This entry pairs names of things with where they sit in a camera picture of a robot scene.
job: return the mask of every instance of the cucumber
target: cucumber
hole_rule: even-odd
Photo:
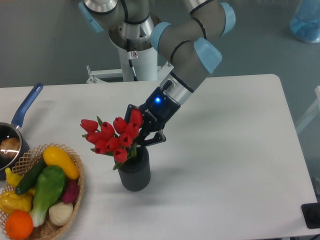
[[[36,185],[38,176],[42,172],[43,169],[47,167],[45,160],[43,157],[33,165],[30,170],[23,176],[23,178],[19,181],[18,185],[15,187],[15,194],[25,194],[29,189]]]

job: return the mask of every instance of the cooking pot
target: cooking pot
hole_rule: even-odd
[[[27,110],[43,87],[42,83],[34,85],[14,114],[11,123],[0,122],[0,180],[6,179],[5,169],[12,168],[30,149],[18,129],[22,127]]]

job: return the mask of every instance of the blue pan handle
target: blue pan handle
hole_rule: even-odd
[[[12,124],[22,127],[22,124],[24,123],[25,115],[31,104],[34,102],[34,100],[37,98],[41,90],[44,88],[44,85],[42,83],[37,83],[32,88],[31,92],[26,96],[24,101],[19,106],[18,110],[15,112],[13,119],[11,121]]]

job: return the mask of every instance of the blue indicator light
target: blue indicator light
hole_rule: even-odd
[[[156,104],[161,103],[161,98],[160,98],[160,97],[156,97],[156,98],[154,99],[154,102],[155,102]]]

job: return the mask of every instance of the yellow squash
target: yellow squash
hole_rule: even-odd
[[[22,179],[22,176],[12,172],[9,167],[5,169],[5,174],[6,174],[6,181],[8,182],[8,184],[10,184],[14,188],[18,185],[18,183]],[[35,188],[32,187],[27,193],[34,196],[36,193]]]
[[[15,194],[15,191],[5,191],[0,194],[0,209],[5,214],[12,214],[17,210],[27,213],[32,208],[32,196],[30,194]]]
[[[76,180],[79,170],[66,151],[57,146],[48,146],[43,151],[43,159],[48,166],[56,165],[63,169],[67,178]]]

